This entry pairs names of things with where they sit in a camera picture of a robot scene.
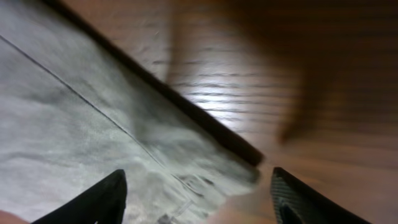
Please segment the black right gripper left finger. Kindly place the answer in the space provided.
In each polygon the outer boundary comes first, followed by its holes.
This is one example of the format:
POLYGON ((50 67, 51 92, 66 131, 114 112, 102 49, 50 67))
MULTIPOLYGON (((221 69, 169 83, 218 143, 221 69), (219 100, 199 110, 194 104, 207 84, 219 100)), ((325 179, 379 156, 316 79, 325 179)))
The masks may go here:
POLYGON ((118 169, 32 224, 121 224, 126 197, 126 174, 118 169))

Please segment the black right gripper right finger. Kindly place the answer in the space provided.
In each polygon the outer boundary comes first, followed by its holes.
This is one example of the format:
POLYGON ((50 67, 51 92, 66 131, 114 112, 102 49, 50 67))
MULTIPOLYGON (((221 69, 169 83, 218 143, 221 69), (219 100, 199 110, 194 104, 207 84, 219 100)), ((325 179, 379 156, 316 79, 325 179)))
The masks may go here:
POLYGON ((369 224, 281 167, 273 169, 271 197, 278 224, 369 224))

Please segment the khaki shorts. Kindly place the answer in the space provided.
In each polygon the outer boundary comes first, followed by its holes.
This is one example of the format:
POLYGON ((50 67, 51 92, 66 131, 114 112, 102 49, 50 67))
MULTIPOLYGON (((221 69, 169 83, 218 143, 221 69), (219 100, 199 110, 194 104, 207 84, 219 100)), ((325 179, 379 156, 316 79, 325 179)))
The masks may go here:
POLYGON ((30 221, 112 171, 124 223, 200 223, 254 166, 39 1, 1 2, 1 208, 30 221))

